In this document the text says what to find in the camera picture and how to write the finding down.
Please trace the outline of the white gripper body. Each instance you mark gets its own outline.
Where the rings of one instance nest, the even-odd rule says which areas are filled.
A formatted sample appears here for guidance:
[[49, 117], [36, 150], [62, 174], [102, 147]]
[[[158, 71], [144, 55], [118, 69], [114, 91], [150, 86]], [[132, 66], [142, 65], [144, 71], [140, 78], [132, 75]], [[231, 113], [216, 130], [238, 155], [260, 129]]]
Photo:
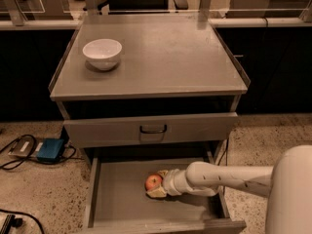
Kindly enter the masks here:
[[174, 169], [165, 171], [162, 185], [170, 196], [179, 196], [192, 191], [186, 179], [185, 170]]

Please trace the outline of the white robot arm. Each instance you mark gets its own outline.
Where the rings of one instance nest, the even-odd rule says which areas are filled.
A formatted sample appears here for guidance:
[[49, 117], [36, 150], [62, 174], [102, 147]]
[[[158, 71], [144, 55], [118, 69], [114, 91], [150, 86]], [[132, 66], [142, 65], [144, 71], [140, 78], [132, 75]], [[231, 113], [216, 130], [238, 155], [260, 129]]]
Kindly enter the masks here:
[[312, 234], [311, 145], [285, 151], [272, 167], [197, 161], [184, 170], [158, 171], [145, 181], [146, 194], [151, 198], [214, 196], [220, 186], [267, 199], [265, 234]]

